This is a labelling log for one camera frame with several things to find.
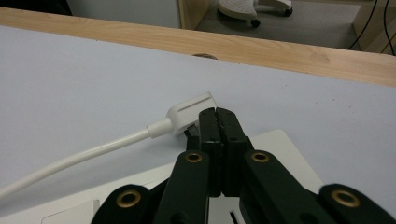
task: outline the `white table surface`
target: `white table surface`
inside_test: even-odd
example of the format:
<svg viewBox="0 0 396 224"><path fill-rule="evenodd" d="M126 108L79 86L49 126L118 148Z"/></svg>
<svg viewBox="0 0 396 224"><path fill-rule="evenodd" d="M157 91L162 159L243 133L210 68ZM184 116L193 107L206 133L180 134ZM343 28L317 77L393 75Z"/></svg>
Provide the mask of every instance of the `white table surface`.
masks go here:
<svg viewBox="0 0 396 224"><path fill-rule="evenodd" d="M162 119L211 91L246 135L282 129L325 184L396 217L396 88L0 26L0 188ZM62 171L0 202L0 217L174 161L163 136Z"/></svg>

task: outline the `power cord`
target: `power cord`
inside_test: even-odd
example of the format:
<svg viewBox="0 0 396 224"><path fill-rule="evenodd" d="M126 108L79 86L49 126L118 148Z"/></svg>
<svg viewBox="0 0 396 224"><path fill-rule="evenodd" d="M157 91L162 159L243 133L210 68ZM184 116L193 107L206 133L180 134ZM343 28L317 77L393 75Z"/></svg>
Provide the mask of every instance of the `power cord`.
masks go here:
<svg viewBox="0 0 396 224"><path fill-rule="evenodd" d="M377 2L378 2L378 0L375 0L374 5L373 5L373 9L372 9L372 11L370 13L370 16L369 16L369 19L367 20L366 24L364 25L363 29L361 30L361 33L359 34L359 36L355 39L355 42L353 42L353 44L348 49L352 49L352 47L359 41L359 39L363 35L364 31L366 30L367 26L369 25L369 23L371 21L371 18L373 17Z"/></svg>
<svg viewBox="0 0 396 224"><path fill-rule="evenodd" d="M34 183L54 175L68 167L104 155L108 152L142 141L146 138L155 138L166 133L177 135L183 133L188 127L198 122L198 114L210 107L217 107L210 92L197 96L178 105L171 107L166 117L158 122L152 123L147 128L122 137L113 142L94 147L70 157L56 161L21 180L0 189L0 200L7 196L25 189Z"/></svg>
<svg viewBox="0 0 396 224"><path fill-rule="evenodd" d="M389 0L387 0L387 3L385 4L385 8L384 8L384 30L385 30L385 35L387 36L387 40L388 40L388 44L390 47L390 50L392 52L393 56L395 55L395 51L393 50L393 46L392 46L392 41L389 38L389 34L388 34L388 26L387 26L387 9L388 9L388 4L389 4Z"/></svg>

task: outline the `brass grommet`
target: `brass grommet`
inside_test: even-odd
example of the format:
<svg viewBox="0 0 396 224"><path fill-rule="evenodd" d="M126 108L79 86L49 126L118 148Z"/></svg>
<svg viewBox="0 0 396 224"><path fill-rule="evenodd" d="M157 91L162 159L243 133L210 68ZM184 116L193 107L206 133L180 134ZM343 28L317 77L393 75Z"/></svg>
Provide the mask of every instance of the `brass grommet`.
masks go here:
<svg viewBox="0 0 396 224"><path fill-rule="evenodd" d="M198 162L202 160L202 156L198 153L189 153L186 155L186 160L189 162Z"/></svg>
<svg viewBox="0 0 396 224"><path fill-rule="evenodd" d="M342 195L348 197L350 200L345 200ZM349 193L343 189L336 189L332 191L332 198L346 207L359 207L361 205L361 201L359 201L358 197Z"/></svg>
<svg viewBox="0 0 396 224"><path fill-rule="evenodd" d="M132 196L132 200L126 200L125 197ZM140 202L141 195L135 189L127 189L117 197L117 205L121 208L129 208Z"/></svg>
<svg viewBox="0 0 396 224"><path fill-rule="evenodd" d="M266 162L270 160L270 158L262 152L255 152L251 154L251 159L258 162Z"/></svg>

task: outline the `black cable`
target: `black cable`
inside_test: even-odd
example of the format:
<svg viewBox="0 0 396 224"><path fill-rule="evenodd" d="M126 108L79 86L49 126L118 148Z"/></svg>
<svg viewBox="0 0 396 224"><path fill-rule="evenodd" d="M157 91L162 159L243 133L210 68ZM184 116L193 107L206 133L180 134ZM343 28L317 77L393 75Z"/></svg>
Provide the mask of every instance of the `black cable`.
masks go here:
<svg viewBox="0 0 396 224"><path fill-rule="evenodd" d="M387 0L387 3L385 4L385 8L384 8L384 30L385 30L385 35L387 36L387 40L388 40L388 44L390 47L390 50L392 51L392 55L395 55L395 51L393 50L393 46L392 46L392 41L389 38L389 34L388 34L388 26L387 26L387 9L388 9L388 4L389 4L389 0Z"/></svg>
<svg viewBox="0 0 396 224"><path fill-rule="evenodd" d="M353 42L353 44L348 48L348 49L352 49L352 47L359 41L359 39L361 38L361 35L363 35L364 31L366 30L367 26L370 23L371 18L373 17L375 8L376 8L376 3L378 2L378 0L375 0L374 5L373 5L373 9L372 12L370 13L369 19L367 20L366 24L364 25L363 29L361 30L361 34L358 36L358 38L356 38L355 42Z"/></svg>

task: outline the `chair caster wheel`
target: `chair caster wheel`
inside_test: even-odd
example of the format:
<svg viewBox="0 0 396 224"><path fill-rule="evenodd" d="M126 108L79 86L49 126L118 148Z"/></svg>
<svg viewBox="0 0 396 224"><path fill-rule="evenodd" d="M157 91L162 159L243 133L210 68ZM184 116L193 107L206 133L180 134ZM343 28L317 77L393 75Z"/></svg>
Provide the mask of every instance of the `chair caster wheel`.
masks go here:
<svg viewBox="0 0 396 224"><path fill-rule="evenodd" d="M251 25L252 25L254 28L257 28L257 27L260 26L260 21L258 21L258 20L251 21Z"/></svg>
<svg viewBox="0 0 396 224"><path fill-rule="evenodd" d="M291 16L292 13L293 13L293 8L286 9L284 15L285 15L285 17L289 17L289 16Z"/></svg>

